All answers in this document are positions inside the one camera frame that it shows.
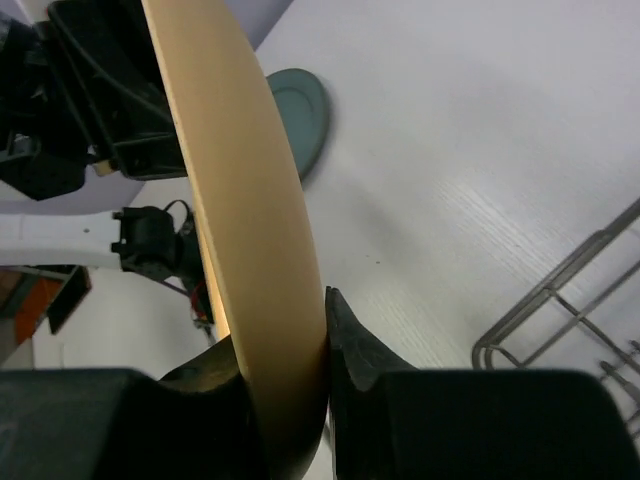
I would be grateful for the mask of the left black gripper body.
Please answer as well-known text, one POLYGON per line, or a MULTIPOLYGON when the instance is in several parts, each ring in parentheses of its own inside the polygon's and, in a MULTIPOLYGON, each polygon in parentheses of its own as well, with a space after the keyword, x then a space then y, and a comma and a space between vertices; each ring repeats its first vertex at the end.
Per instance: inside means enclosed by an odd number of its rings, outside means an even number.
POLYGON ((51 22, 1 15, 1 181, 32 200, 79 190, 96 163, 91 116, 51 22))

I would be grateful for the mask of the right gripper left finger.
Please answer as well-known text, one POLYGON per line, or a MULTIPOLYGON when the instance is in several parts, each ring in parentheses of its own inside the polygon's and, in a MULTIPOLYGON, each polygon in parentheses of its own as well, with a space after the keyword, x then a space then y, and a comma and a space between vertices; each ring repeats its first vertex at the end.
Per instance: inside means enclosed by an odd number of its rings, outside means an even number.
POLYGON ((160 380, 131 369, 1 374, 4 479, 262 479, 230 339, 160 380))

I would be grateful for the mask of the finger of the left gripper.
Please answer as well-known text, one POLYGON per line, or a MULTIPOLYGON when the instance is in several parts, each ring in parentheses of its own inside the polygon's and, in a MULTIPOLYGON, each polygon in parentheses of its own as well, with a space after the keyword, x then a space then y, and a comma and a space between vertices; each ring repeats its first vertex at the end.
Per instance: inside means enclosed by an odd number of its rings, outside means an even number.
POLYGON ((47 13, 97 159, 133 180, 185 176, 141 2, 55 1, 47 13))

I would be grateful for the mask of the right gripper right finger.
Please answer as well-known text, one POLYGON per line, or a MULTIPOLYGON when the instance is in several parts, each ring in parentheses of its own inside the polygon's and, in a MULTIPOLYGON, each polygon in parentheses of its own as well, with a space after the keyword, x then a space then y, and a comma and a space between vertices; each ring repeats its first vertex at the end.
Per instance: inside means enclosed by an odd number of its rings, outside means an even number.
POLYGON ((419 369, 325 297, 338 479, 635 479, 611 395, 566 370, 419 369))

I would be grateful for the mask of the blue-grey plate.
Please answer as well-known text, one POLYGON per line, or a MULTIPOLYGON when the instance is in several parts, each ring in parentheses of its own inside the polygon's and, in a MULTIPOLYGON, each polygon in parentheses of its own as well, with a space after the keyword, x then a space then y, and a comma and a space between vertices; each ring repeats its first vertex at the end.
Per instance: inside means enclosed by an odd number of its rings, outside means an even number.
POLYGON ((267 77, 301 182, 320 159, 331 127, 331 102, 312 72, 289 68, 267 77))

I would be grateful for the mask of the yellow plate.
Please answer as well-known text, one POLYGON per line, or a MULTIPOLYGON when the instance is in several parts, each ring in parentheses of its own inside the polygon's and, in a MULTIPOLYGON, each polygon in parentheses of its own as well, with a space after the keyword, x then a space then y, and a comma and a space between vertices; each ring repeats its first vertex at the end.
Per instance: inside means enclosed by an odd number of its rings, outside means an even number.
POLYGON ((302 478, 327 409, 327 322, 285 129, 223 2, 147 1, 143 9, 193 191, 214 310, 228 326, 272 476, 302 478))

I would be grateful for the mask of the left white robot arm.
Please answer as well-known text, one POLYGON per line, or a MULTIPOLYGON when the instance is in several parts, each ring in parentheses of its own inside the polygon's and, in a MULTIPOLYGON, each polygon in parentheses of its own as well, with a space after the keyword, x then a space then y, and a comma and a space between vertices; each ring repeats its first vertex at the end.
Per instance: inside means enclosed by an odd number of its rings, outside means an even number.
MULTIPOLYGON (((142 4, 54 1, 45 19, 1 19, 1 181, 35 201, 80 190, 103 166, 138 181, 182 177, 183 156, 142 4)), ((3 214, 1 261, 204 277, 192 216, 124 207, 3 214)))

